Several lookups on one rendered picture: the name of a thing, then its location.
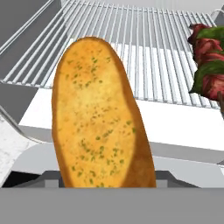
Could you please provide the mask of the red and green kebab skewer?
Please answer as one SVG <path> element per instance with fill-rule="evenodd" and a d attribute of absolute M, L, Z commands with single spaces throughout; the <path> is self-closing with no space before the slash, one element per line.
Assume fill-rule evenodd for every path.
<path fill-rule="evenodd" d="M 224 26 L 190 24 L 192 58 L 198 69 L 194 73 L 190 94 L 198 94 L 220 104 L 224 118 Z"/>

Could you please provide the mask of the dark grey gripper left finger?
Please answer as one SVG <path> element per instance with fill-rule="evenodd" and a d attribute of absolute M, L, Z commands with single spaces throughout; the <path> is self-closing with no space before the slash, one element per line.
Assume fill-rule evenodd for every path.
<path fill-rule="evenodd" d="M 45 171 L 38 178 L 17 185 L 17 188 L 61 188 L 64 183 L 59 171 Z"/>

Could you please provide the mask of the golden herb baguette bread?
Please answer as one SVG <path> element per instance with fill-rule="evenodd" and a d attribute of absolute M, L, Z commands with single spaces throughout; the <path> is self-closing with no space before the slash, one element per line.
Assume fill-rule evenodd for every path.
<path fill-rule="evenodd" d="M 153 187 L 155 168 L 123 63 L 101 38 L 73 42 L 52 86 L 52 139 L 67 187 Z"/>

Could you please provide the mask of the white toaster oven door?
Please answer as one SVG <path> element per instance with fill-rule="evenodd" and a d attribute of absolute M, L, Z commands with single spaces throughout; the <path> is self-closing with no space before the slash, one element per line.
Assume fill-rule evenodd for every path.
<path fill-rule="evenodd" d="M 218 110 L 136 103 L 155 156 L 224 165 L 224 119 Z"/>

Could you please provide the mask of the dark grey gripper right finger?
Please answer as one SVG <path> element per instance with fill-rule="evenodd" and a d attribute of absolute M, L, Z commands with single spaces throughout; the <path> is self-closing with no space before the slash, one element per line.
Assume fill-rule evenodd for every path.
<path fill-rule="evenodd" d="M 156 182 L 158 188 L 187 187 L 196 188 L 196 185 L 176 179 L 169 171 L 156 171 Z"/>

